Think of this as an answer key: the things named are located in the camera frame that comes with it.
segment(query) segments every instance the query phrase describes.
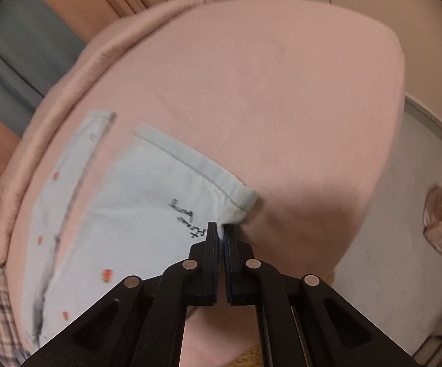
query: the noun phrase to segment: pink quilt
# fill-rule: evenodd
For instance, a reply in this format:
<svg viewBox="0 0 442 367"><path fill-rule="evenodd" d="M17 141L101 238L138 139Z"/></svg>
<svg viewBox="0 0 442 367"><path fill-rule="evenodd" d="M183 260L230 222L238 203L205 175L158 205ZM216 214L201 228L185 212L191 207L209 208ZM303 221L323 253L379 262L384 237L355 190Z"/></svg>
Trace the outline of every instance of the pink quilt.
<svg viewBox="0 0 442 367"><path fill-rule="evenodd" d="M77 195L58 264L110 164L145 123L258 192L242 225L258 258L326 277L388 159L404 70L385 25L309 1L173 0L112 24L49 92L0 182L0 264L17 328L32 207L87 111L117 118ZM219 298L189 317L181 365L222 366L257 340L253 310Z"/></svg>

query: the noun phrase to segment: floor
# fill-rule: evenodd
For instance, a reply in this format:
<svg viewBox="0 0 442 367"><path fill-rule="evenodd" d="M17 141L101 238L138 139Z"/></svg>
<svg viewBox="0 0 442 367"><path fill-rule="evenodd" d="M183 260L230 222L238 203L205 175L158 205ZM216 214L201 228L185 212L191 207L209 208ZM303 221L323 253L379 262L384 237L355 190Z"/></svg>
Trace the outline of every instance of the floor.
<svg viewBox="0 0 442 367"><path fill-rule="evenodd" d="M442 318L442 256L423 237L428 191L442 183L442 141L405 113L364 226L333 288L409 354Z"/></svg>

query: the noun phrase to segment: black mechanical arm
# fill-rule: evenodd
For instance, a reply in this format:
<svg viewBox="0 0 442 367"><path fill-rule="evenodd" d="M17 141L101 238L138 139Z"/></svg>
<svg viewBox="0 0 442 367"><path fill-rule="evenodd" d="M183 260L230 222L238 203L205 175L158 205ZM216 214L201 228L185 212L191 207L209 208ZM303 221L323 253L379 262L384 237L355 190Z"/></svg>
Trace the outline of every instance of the black mechanical arm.
<svg viewBox="0 0 442 367"><path fill-rule="evenodd" d="M188 259L159 277L126 277L23 367L178 366L187 308L215 304L223 254L228 302L256 305L264 366L417 366L317 276L285 276L255 259L237 230L227 225L220 242L210 223Z"/></svg>

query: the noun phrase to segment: blue-gray curtain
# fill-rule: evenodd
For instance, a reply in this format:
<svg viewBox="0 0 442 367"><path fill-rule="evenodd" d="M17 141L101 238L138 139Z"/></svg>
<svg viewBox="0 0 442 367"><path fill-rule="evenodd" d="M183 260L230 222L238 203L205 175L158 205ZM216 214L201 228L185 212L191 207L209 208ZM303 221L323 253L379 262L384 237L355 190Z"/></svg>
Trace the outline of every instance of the blue-gray curtain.
<svg viewBox="0 0 442 367"><path fill-rule="evenodd" d="M0 121L22 136L85 43L43 0L0 3Z"/></svg>

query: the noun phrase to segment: metal pin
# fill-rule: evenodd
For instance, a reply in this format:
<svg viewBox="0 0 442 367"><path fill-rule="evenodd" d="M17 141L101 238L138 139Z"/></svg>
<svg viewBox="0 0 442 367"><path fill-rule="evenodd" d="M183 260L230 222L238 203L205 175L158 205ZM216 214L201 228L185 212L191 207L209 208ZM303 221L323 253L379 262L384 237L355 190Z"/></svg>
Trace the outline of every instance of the metal pin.
<svg viewBox="0 0 442 367"><path fill-rule="evenodd" d="M305 278L304 278L304 282L308 285L308 286L317 286L320 283L320 279L318 277L316 277L314 274L308 274Z"/></svg>
<svg viewBox="0 0 442 367"><path fill-rule="evenodd" d="M245 262L245 265L247 268L250 269L258 269L259 267L262 266L262 262L260 262L258 259L249 259Z"/></svg>
<svg viewBox="0 0 442 367"><path fill-rule="evenodd" d="M193 259L186 259L184 262L182 262L182 266L184 269L190 271L191 269L197 268L197 261Z"/></svg>
<svg viewBox="0 0 442 367"><path fill-rule="evenodd" d="M139 283L141 283L141 279L136 276L129 276L124 279L124 285L127 288L137 287L139 285Z"/></svg>

